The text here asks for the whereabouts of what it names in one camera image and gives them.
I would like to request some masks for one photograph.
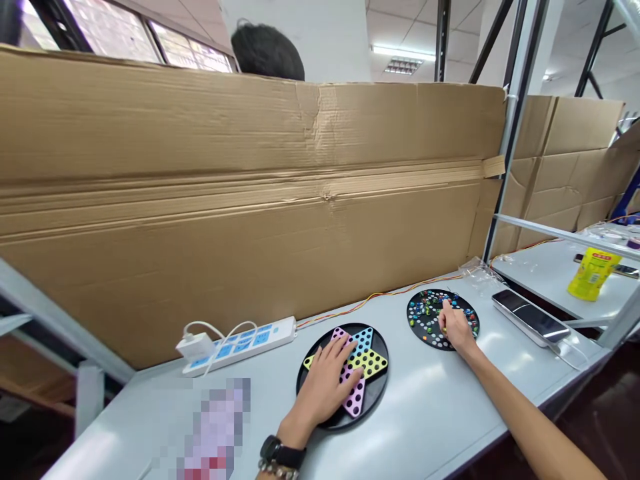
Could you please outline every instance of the yellow board section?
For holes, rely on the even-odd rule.
[[[311,362],[313,361],[315,355],[305,358],[305,361],[302,363],[307,370],[311,368]]]
[[[386,358],[371,349],[365,349],[365,351],[358,352],[353,360],[349,360],[347,362],[347,365],[351,365],[353,370],[362,367],[364,369],[362,378],[364,379],[368,379],[376,373],[384,370],[387,368],[388,364],[389,362]]]

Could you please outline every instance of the hand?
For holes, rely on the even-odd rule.
[[[451,308],[450,300],[442,300],[442,311],[438,315],[440,330],[449,339],[456,351],[465,356],[474,348],[478,348],[473,334],[462,310]]]
[[[360,380],[362,368],[339,382],[343,364],[358,344],[351,342],[343,349],[347,340],[348,336],[344,335],[332,340],[324,350],[318,347],[293,408],[280,424],[278,438],[285,446],[304,448],[313,429],[338,410]]]

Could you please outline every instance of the black round board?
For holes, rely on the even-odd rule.
[[[390,368],[390,360],[389,360],[389,352],[387,350],[387,344],[382,336],[378,333],[378,331],[369,325],[364,325],[363,323],[346,323],[344,325],[340,325],[342,330],[346,331],[350,335],[355,335],[364,329],[372,329],[371,339],[371,349],[376,353],[380,354],[382,357],[387,359],[387,368],[377,373],[376,375],[369,377],[365,382],[365,394],[362,403],[362,413],[358,415],[356,418],[352,418],[348,412],[340,406],[338,410],[333,414],[333,416],[328,419],[326,422],[321,423],[318,427],[326,430],[339,430],[349,427],[350,425],[354,425],[356,422],[362,420],[366,417],[372,408],[376,405],[378,400],[382,397],[382,394],[385,390],[385,386],[387,384],[387,374]],[[306,358],[311,355],[315,355],[318,350],[318,346],[322,345],[324,349],[329,342],[331,341],[331,336],[333,334],[333,329],[326,332],[322,337],[320,337],[309,349],[307,354],[300,360],[300,368],[298,370],[298,378],[295,384],[295,392],[298,394],[300,392],[300,388],[302,384],[305,382],[307,378],[307,374],[309,371],[303,365],[303,362]]]
[[[452,307],[465,312],[467,323],[475,337],[480,334],[480,319],[473,306],[460,295],[448,290],[427,289],[416,293],[407,304],[405,318],[414,335],[423,343],[438,350],[454,351],[446,335],[440,331],[438,313],[442,309],[441,298],[449,298]]]

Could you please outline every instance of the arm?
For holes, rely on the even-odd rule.
[[[444,301],[438,320],[480,380],[538,478],[605,479],[591,460],[489,361],[474,341],[461,310],[452,309]]]
[[[340,370],[358,342],[345,346],[347,335],[334,339],[323,350],[318,347],[309,374],[291,411],[280,423],[276,437],[286,447],[303,450],[318,424],[328,420],[349,396],[362,376],[362,368],[340,383]],[[272,480],[272,473],[260,472],[256,480]]]

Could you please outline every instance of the yellow bottle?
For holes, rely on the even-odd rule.
[[[582,300],[596,301],[602,284],[621,258],[620,255],[588,248],[578,273],[569,284],[569,293]]]

